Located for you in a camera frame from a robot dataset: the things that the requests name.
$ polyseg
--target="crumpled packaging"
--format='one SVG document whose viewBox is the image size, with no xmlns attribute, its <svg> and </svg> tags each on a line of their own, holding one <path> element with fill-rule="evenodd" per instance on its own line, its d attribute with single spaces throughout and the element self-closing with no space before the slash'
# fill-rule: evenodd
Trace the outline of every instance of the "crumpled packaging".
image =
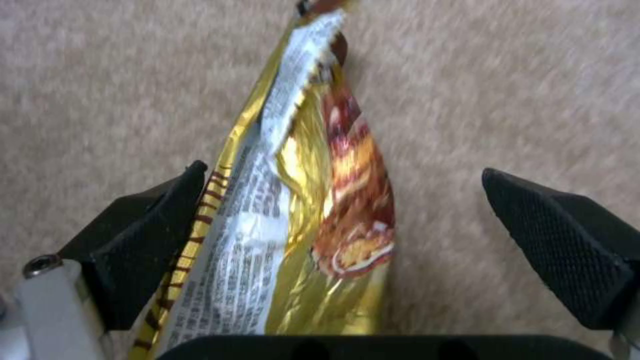
<svg viewBox="0 0 640 360">
<path fill-rule="evenodd" d="M 340 65 L 350 4 L 298 6 L 237 118 L 130 358 L 212 334 L 376 332 L 394 198 Z"/>
</svg>

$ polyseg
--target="beige carpet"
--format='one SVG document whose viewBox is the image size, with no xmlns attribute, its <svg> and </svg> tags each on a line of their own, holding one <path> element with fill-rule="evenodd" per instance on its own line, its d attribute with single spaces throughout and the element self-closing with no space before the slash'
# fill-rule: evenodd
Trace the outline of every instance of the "beige carpet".
<svg viewBox="0 0 640 360">
<path fill-rule="evenodd" d="M 363 1 L 347 73 L 395 186 L 387 329 L 600 349 L 493 216 L 491 166 L 640 227 L 640 2 Z M 110 200 L 213 163 L 290 0 L 0 0 L 0 289 Z"/>
</svg>

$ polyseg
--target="food image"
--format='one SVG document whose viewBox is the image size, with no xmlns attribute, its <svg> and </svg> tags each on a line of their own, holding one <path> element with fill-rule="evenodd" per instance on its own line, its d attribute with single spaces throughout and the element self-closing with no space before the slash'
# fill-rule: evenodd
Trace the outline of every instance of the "food image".
<svg viewBox="0 0 640 360">
<path fill-rule="evenodd" d="M 312 258 L 328 275 L 353 277 L 388 261 L 393 250 L 394 203 L 382 156 L 350 91 L 324 99 L 333 170 L 325 218 Z"/>
</svg>

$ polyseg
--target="gold foil bag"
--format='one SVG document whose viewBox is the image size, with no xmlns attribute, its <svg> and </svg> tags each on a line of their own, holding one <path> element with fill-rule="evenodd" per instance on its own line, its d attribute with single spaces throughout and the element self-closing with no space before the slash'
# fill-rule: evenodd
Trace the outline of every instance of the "gold foil bag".
<svg viewBox="0 0 640 360">
<path fill-rule="evenodd" d="M 288 25 L 130 358 L 210 334 L 376 332 L 394 200 L 340 66 L 348 4 L 303 3 Z"/>
</svg>

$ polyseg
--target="nutrition label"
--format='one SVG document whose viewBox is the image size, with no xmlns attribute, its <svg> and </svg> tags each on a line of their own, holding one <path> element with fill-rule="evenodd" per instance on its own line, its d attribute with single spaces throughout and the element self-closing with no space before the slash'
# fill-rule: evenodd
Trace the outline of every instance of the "nutrition label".
<svg viewBox="0 0 640 360">
<path fill-rule="evenodd" d="M 270 171 L 257 127 L 245 144 L 157 354 L 198 336 L 264 333 L 287 241 L 289 189 Z"/>
</svg>

